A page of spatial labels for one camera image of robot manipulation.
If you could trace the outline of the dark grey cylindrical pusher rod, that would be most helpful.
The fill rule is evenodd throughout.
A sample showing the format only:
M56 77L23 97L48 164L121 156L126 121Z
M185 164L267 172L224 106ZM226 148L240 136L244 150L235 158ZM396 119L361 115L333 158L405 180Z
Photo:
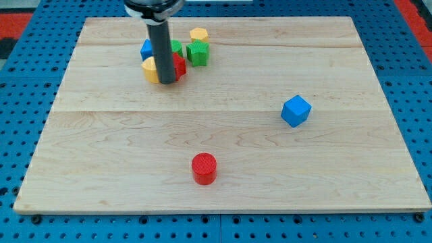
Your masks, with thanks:
M176 81L176 72L173 64L168 21L158 25L148 25L147 30L153 48L159 81L162 84L171 84Z

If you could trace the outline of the black and silver robot wrist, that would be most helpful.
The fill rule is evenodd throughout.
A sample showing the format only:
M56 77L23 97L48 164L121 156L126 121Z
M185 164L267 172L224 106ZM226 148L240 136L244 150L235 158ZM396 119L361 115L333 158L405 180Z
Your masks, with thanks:
M124 0L126 13L145 24L156 26L166 22L183 8L185 0Z

